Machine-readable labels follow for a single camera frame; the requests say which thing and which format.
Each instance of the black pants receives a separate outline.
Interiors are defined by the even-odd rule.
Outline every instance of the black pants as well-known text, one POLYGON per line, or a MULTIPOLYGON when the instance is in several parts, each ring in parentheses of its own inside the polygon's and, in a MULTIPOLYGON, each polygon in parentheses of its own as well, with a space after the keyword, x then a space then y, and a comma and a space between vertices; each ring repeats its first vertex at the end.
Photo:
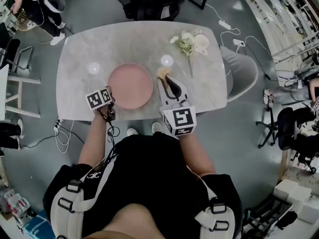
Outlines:
POLYGON ((27 1, 24 6, 25 13, 29 20, 32 20, 39 27, 47 31, 53 37, 60 35, 60 29, 57 28, 62 22, 61 15, 59 13, 52 12, 45 4, 44 0, 39 1, 27 1))
POLYGON ((19 144, 16 139, 10 136, 20 135, 21 128, 18 125, 0 123, 0 147, 18 149, 19 144))

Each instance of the pink plate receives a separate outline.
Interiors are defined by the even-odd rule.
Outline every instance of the pink plate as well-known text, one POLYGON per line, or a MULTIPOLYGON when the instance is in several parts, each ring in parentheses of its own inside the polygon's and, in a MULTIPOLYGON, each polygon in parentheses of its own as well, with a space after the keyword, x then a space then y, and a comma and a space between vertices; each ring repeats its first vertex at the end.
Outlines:
POLYGON ((153 92, 153 80, 149 72, 138 64, 118 66, 110 75, 108 85, 112 89, 115 104, 125 109, 137 109, 145 105, 153 92))

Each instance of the person's arm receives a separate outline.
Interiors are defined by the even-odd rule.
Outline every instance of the person's arm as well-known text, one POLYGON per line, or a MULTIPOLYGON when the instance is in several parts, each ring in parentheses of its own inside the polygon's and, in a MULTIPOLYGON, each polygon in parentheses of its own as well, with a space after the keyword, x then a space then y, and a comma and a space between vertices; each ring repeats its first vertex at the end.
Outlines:
POLYGON ((23 0, 14 0, 14 4, 11 7, 11 11, 13 12, 13 14, 16 14, 18 12, 18 10, 21 8, 23 0))
POLYGON ((319 88, 319 78, 318 79, 312 79, 309 81, 309 89, 310 89, 310 95, 311 100, 315 103, 316 100, 316 94, 315 94, 315 88, 319 88))
POLYGON ((179 143, 183 152, 186 165, 200 177, 208 174, 216 174, 213 161, 207 155, 195 134, 187 134, 179 137, 179 143))
MULTIPOLYGON (((102 107, 101 112, 107 114, 108 107, 102 107)), ((97 111, 90 126, 88 137, 82 148, 78 164, 96 166, 105 156, 106 121, 97 111)))

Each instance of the concrete floor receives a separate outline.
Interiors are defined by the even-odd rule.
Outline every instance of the concrete floor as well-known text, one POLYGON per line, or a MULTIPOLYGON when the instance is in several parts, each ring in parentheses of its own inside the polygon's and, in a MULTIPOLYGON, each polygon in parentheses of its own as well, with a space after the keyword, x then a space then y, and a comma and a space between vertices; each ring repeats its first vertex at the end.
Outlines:
MULTIPOLYGON (((208 0, 219 15, 232 26, 239 28, 244 40, 248 35, 258 38, 267 47, 260 27, 245 0, 208 0)), ((66 0, 66 11, 62 17, 74 33, 90 28, 128 21, 117 0, 66 0)), ((192 23, 209 27, 217 41, 220 33, 225 31, 218 24, 216 13, 206 6, 201 11, 189 1, 184 2, 175 21, 192 23)), ((57 119, 55 84, 59 57, 63 43, 52 47, 41 45, 37 41, 49 38, 40 29, 18 32, 15 36, 21 40, 21 48, 32 45, 34 55, 30 77, 41 78, 40 86, 24 85, 22 107, 26 110, 40 111, 41 119, 22 116, 25 145, 34 145, 46 136, 54 135, 53 127, 57 119)), ((224 34, 225 46, 235 50, 232 34, 224 34)), ((254 50, 264 70, 276 79, 273 63, 267 52, 254 39, 249 39, 249 46, 254 50)), ((247 55, 254 55, 247 49, 247 55)), ((243 207, 257 204, 269 194, 277 183, 281 151, 277 146, 266 145, 258 149, 263 141, 263 128, 255 126, 255 121, 265 117, 262 96, 265 86, 277 86, 277 82, 266 81, 260 70, 257 84, 239 99, 228 103, 227 107, 208 112, 198 117, 196 134, 215 162, 218 173, 230 174, 243 202, 243 207)), ((121 129, 116 142, 126 136, 126 129, 133 125, 139 132, 150 134, 153 121, 119 121, 114 125, 121 129)), ((64 126, 70 128, 71 121, 64 126)), ((73 131, 85 139, 88 126, 74 123, 73 131)), ((4 162, 11 185, 26 197, 35 209, 42 209, 44 192, 61 165, 76 163, 82 143, 72 136, 66 154, 61 154, 54 138, 46 140, 39 146, 21 151, 6 149, 4 162)))

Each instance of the buckle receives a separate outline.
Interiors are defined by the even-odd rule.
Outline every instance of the buckle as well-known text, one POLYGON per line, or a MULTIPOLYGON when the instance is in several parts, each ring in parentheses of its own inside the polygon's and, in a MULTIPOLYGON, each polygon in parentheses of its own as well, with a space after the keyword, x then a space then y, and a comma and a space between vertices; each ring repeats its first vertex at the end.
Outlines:
POLYGON ((69 184, 66 186, 66 191, 68 191, 68 192, 72 192, 72 193, 79 193, 80 192, 80 190, 81 190, 81 186, 82 186, 82 181, 81 180, 72 180, 72 181, 70 181, 69 182, 69 184), (75 186, 75 187, 77 187, 77 189, 76 190, 74 190, 74 189, 69 189, 69 186, 75 186))
POLYGON ((64 197, 61 197, 61 198, 59 199, 59 201, 58 201, 58 206, 59 206, 59 207, 62 207, 63 209, 68 210, 70 213, 75 213, 75 211, 72 210, 73 202, 70 201, 70 200, 68 200, 68 199, 66 199, 66 198, 64 198, 64 197), (69 204, 70 204, 69 207, 62 205, 62 204, 60 203, 61 200, 63 200, 63 201, 65 201, 65 202, 69 203, 69 204))
POLYGON ((218 197, 213 197, 211 200, 209 200, 210 204, 210 210, 212 214, 220 214, 220 213, 225 213, 227 211, 227 206, 225 205, 224 202, 220 201, 218 197), (224 206, 225 208, 221 211, 215 211, 214 207, 219 207, 219 206, 224 206))
POLYGON ((216 221, 216 224, 214 226, 214 229, 209 229, 209 231, 213 232, 213 231, 227 231, 229 229, 229 223, 228 221, 216 221), (217 227, 217 224, 220 223, 220 224, 227 224, 227 227, 226 228, 218 228, 217 227))

